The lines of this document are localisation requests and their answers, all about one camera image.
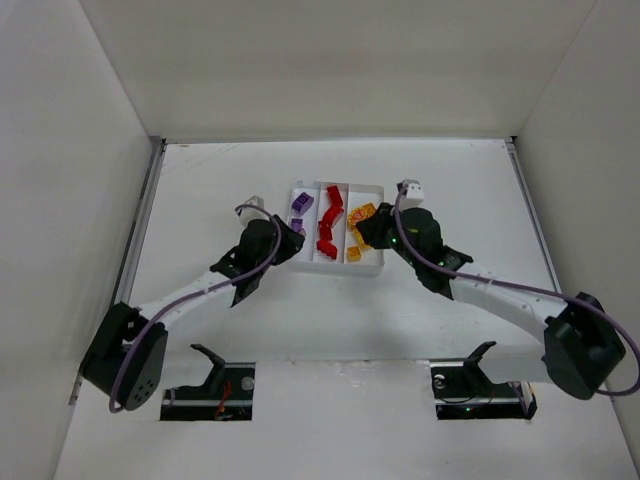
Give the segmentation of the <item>left aluminium rail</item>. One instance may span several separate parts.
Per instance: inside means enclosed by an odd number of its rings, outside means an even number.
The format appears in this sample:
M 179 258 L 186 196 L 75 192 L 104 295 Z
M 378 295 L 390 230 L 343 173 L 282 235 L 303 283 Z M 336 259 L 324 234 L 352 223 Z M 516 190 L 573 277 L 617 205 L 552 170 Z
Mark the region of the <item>left aluminium rail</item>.
M 110 411 L 132 411 L 158 386 L 167 332 L 128 304 L 167 146 L 162 137 L 150 141 L 152 153 L 110 305 L 80 362 L 70 406 L 77 403 L 81 387 L 90 384 L 107 395 Z

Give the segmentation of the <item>yellow round printed lego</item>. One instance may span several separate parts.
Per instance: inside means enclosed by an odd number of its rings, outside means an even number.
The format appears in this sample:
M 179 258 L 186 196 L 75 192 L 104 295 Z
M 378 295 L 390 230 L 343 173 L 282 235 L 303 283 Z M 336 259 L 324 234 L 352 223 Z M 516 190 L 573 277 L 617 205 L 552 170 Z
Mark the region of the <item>yellow round printed lego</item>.
M 347 217 L 347 223 L 350 229 L 353 229 L 360 221 L 368 217 L 368 212 L 364 208 L 354 208 Z

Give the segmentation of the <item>purple lego brick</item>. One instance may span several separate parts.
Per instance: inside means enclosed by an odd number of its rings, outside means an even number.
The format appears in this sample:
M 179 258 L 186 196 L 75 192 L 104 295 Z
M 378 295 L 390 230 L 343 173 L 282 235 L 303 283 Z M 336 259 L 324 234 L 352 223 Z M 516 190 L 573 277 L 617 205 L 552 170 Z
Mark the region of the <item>purple lego brick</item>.
M 292 210 L 299 214 L 304 215 L 314 203 L 314 197 L 307 192 L 301 192 L 292 202 Z

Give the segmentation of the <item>purple lego stack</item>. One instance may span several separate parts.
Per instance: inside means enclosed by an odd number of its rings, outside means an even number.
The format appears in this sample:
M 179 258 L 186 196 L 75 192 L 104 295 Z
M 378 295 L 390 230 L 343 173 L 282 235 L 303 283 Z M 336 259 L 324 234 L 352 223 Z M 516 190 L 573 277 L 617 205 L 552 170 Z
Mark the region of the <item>purple lego stack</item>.
M 304 221 L 302 218 L 292 218 L 290 222 L 290 228 L 298 234 L 301 234 L 303 236 L 306 235 Z

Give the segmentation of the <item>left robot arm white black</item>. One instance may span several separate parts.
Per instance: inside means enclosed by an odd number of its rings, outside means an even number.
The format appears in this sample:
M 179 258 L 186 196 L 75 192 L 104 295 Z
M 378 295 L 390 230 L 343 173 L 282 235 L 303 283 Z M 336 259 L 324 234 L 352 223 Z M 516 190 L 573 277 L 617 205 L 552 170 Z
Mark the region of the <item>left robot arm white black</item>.
M 164 368 L 170 333 L 246 300 L 266 271 L 292 259 L 304 242 L 305 235 L 277 215 L 249 221 L 239 243 L 192 283 L 141 306 L 109 307 L 80 363 L 80 376 L 109 397 L 112 413 L 136 410 L 159 388 L 182 387 Z

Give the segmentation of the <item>red lego stack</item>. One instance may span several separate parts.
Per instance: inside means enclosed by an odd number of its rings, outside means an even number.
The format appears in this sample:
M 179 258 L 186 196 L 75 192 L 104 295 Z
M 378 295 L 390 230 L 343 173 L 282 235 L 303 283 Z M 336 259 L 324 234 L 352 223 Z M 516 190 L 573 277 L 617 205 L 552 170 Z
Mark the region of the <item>red lego stack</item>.
M 344 214 L 344 201 L 337 185 L 326 188 L 328 208 L 318 221 L 317 250 L 331 260 L 338 257 L 338 248 L 333 243 L 333 229 Z

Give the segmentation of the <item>yellow lego bricks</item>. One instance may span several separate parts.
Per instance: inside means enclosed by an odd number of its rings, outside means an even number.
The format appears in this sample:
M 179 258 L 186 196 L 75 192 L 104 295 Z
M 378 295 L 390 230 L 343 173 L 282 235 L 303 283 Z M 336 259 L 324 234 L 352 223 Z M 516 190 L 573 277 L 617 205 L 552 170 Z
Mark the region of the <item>yellow lego bricks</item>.
M 376 207 L 371 202 L 359 207 L 364 208 L 368 212 L 368 217 L 366 219 L 373 216 L 376 212 Z M 349 263 L 358 262 L 362 259 L 363 253 L 371 249 L 371 246 L 364 241 L 362 234 L 356 226 L 353 229 L 350 229 L 347 223 L 347 227 L 354 238 L 355 244 L 346 248 L 346 258 Z

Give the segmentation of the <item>aluminium rail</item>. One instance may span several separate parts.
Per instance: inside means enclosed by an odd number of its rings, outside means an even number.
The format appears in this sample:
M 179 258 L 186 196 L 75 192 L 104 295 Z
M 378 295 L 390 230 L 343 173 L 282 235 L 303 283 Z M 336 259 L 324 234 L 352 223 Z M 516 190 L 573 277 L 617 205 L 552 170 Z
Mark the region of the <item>aluminium rail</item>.
M 70 406 L 77 403 L 81 387 L 90 384 L 107 395 L 110 411 L 132 411 L 158 386 L 167 332 L 128 304 L 167 146 L 162 137 L 150 141 L 152 153 L 110 305 L 80 362 Z
M 541 223 L 539 221 L 539 217 L 536 212 L 536 208 L 530 193 L 530 189 L 525 179 L 524 171 L 523 171 L 520 158 L 518 155 L 518 151 L 517 151 L 516 140 L 517 138 L 515 136 L 508 137 L 505 140 L 505 145 L 506 145 L 507 152 L 510 157 L 511 165 L 516 175 L 520 190 L 522 192 L 531 223 L 533 224 L 537 242 L 542 252 L 548 275 L 551 279 L 552 288 L 554 291 L 559 292 L 561 290 L 561 285 L 560 285 L 553 261 L 551 259 L 550 251 L 541 227 Z

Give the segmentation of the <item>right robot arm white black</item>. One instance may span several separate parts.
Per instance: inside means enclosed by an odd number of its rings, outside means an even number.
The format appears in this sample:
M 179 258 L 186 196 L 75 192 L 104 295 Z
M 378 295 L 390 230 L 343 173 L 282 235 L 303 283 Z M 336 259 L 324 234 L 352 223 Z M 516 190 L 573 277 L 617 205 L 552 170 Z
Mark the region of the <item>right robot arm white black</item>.
M 399 255 L 430 292 L 478 307 L 535 338 L 542 350 L 530 359 L 530 370 L 574 398 L 600 393 L 626 354 L 613 321 L 594 297 L 567 297 L 497 279 L 471 256 L 447 246 L 439 223 L 425 209 L 399 211 L 381 203 L 354 229 L 372 248 Z

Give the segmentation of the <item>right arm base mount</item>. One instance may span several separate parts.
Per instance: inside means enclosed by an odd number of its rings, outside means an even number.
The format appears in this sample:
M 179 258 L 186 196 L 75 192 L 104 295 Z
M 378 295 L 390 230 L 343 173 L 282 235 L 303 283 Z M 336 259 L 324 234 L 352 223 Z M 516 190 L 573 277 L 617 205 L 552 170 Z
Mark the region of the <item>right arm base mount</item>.
M 430 362 L 438 420 L 533 419 L 537 400 L 529 383 L 494 383 L 481 368 L 480 362 L 496 345 L 484 342 L 464 358 Z

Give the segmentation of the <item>white three-compartment tray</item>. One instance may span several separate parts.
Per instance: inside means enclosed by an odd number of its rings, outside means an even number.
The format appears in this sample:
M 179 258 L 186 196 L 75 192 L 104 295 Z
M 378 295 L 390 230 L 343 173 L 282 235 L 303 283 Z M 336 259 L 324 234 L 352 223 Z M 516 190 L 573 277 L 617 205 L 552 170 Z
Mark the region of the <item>white three-compartment tray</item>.
M 336 260 L 329 259 L 316 248 L 318 221 L 322 218 L 329 204 L 326 193 L 326 188 L 329 185 L 338 186 L 344 201 L 344 214 L 333 229 L 333 243 L 338 248 Z M 307 192 L 314 197 L 313 205 L 304 215 L 295 213 L 291 208 L 293 200 L 301 192 Z M 290 267 L 293 270 L 305 273 L 324 273 L 341 276 L 375 276 L 380 274 L 384 266 L 384 255 L 381 251 L 371 248 L 363 253 L 360 261 L 353 263 L 347 261 L 346 248 L 355 244 L 354 238 L 347 227 L 347 216 L 354 208 L 369 202 L 373 203 L 377 208 L 383 199 L 384 189 L 378 185 L 336 182 L 306 184 L 302 181 L 294 182 L 291 189 L 287 222 L 290 226 L 292 218 L 302 218 L 306 237 L 301 252 L 290 261 Z

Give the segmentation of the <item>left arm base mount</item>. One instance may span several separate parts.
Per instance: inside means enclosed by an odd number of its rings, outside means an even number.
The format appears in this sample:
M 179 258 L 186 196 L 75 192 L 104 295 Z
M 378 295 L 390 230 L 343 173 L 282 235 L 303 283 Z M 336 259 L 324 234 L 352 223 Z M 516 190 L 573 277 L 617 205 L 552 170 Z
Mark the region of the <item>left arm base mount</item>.
M 205 376 L 164 389 L 160 421 L 251 421 L 256 364 L 226 362 L 201 344 L 190 348 L 206 359 Z

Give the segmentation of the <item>right aluminium rail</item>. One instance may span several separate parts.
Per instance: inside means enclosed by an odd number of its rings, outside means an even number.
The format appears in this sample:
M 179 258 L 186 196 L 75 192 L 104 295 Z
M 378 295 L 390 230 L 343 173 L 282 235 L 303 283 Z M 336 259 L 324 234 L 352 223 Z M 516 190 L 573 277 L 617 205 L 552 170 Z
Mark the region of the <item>right aluminium rail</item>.
M 559 292 L 561 290 L 561 285 L 560 285 L 553 261 L 551 259 L 550 251 L 541 227 L 541 223 L 539 221 L 539 217 L 536 212 L 536 208 L 530 193 L 530 189 L 525 179 L 524 171 L 523 171 L 520 158 L 518 155 L 518 151 L 517 151 L 516 140 L 517 138 L 515 136 L 508 137 L 505 140 L 505 145 L 506 145 L 507 152 L 510 157 L 511 165 L 516 175 L 520 190 L 522 192 L 531 223 L 533 224 L 537 242 L 542 252 L 548 275 L 551 279 L 552 288 L 554 291 Z

